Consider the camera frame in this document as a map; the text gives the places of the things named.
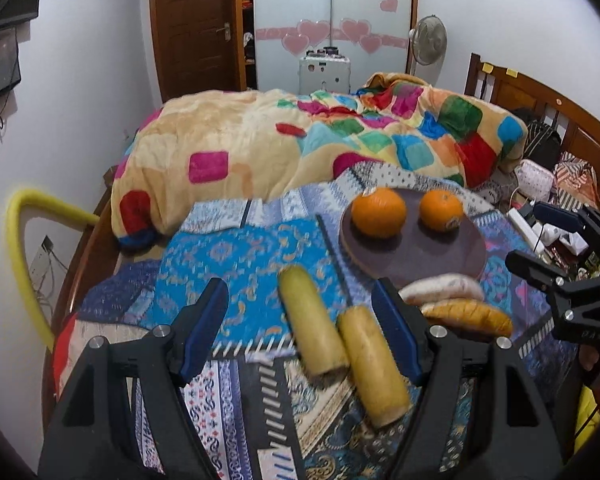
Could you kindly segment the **pale pinkish sweet potato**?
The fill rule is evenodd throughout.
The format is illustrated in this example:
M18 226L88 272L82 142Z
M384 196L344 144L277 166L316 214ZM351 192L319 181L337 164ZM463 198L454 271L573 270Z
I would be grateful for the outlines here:
M399 295L406 304L417 307L448 299L484 299L480 284L474 278L458 273L422 278L401 288Z

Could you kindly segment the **striped cloth bag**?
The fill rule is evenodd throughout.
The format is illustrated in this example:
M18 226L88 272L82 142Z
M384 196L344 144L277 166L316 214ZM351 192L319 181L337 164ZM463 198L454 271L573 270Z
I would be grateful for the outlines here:
M584 205L600 212L600 193L593 166L569 152L562 152L554 168L552 204L577 211Z

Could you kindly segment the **pink patterned pouch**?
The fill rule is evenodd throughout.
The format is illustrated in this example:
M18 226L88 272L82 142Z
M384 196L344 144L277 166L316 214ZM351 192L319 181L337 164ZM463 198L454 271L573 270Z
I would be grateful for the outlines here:
M523 159L514 169L518 191L530 200L547 202L554 186L554 174L536 162Z

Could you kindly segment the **wooden headboard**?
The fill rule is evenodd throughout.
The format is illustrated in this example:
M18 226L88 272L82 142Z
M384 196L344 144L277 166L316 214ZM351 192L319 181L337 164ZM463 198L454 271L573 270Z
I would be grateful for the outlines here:
M561 93L511 68L493 65L473 53L465 84L468 96L510 112L524 108L562 136L562 148L589 162L600 196L600 120Z

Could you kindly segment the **black bag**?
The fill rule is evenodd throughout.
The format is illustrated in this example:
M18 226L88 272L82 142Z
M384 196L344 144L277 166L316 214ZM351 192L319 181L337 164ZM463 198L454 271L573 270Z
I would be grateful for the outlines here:
M535 116L530 108L517 108L513 114L527 126L528 136L524 142L524 159L531 160L553 172L562 152L562 139L557 130Z

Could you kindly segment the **small orange right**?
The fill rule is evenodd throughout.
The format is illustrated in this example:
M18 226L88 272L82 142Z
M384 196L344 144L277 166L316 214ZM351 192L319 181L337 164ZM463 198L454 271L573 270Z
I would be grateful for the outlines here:
M420 199L419 220L426 228L436 232L451 232L460 226L464 207L460 199L449 191L431 190Z

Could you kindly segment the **dark brown round plate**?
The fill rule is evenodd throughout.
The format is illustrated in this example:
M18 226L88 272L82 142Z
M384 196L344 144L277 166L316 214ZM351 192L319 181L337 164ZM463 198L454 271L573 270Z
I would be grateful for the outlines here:
M418 218L422 193L400 188L398 194L407 206L401 233L388 240L362 234L347 208L340 221L339 239L343 252L371 278L388 278L397 288L422 278L460 273L475 280L486 266L486 243L471 219L449 233L428 230Z

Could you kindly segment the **large orange left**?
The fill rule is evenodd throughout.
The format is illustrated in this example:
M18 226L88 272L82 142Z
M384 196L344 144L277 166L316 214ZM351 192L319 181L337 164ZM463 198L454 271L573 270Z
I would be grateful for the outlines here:
M368 188L351 203L351 220L364 235L388 240L400 234L407 206L391 188Z

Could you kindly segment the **blue patterned bed sheet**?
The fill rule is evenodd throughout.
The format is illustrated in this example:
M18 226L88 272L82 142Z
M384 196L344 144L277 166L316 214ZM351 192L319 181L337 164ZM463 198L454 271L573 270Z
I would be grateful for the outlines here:
M198 300L208 281L219 278L227 284L228 308L204 368L181 390L215 479L390 479L387 471L410 426L419 388L399 370L412 406L393 424L375 428L351 367L340 374L306 376L278 293L279 272L302 266L337 330L338 315L361 304L379 325L372 307L379 278L361 271L339 239L344 211L368 188L407 188L424 195L440 190L442 182L361 162L333 181L296 188L272 202L196 203L159 259L128 264L86 294L56 344L58 402L93 337L113 344L140 339L158 325L171 324ZM506 269L509 252L527 249L506 214L457 185L450 191L486 243L486 266L476 279L482 301L512 319L513 335L506 338L555 431L550 411L576 349L553 337L542 294ZM470 378L460 385L442 470L460 462L473 388ZM140 456L146 467L159 470L140 387L130 393Z

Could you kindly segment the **white standing fan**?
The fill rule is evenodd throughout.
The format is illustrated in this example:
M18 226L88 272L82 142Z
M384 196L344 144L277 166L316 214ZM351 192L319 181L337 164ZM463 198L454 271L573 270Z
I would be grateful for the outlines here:
M439 76L448 47L448 33L436 14L421 18L408 34L407 73L417 75L422 68L428 79Z

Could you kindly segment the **silver suitcase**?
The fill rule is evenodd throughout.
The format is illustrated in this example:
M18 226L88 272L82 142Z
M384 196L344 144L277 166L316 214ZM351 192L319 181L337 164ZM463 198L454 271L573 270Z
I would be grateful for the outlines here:
M337 47L306 52L299 60L298 75L300 94L351 91L351 61Z

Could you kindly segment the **white wardrobe with hearts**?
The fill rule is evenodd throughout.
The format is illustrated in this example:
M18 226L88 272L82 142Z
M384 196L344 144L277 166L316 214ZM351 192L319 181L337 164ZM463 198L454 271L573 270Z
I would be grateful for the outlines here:
M350 61L350 88L374 73L407 71L413 0L253 0L261 91L300 91L300 58L334 47Z

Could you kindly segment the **colourful patchwork blanket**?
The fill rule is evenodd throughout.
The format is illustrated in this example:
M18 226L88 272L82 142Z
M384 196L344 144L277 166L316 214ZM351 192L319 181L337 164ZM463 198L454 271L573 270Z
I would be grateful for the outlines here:
M370 160L476 188L518 164L527 134L504 108L399 73L377 73L352 94L181 96L123 155L111 229L123 246L141 248L172 235L198 202L274 200Z

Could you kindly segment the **brown wooden door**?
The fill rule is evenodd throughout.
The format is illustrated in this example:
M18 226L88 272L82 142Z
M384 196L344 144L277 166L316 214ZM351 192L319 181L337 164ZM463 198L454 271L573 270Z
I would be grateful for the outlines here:
M149 0L151 38L165 101L240 88L237 0Z

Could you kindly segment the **wooden bed frame side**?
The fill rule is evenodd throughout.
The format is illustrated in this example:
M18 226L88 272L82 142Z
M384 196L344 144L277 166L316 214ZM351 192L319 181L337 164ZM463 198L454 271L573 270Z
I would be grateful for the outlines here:
M86 293L114 274L120 245L111 229L110 195L107 188L94 210L94 214L99 215L99 222L84 229L68 266L50 324L55 336L65 329Z

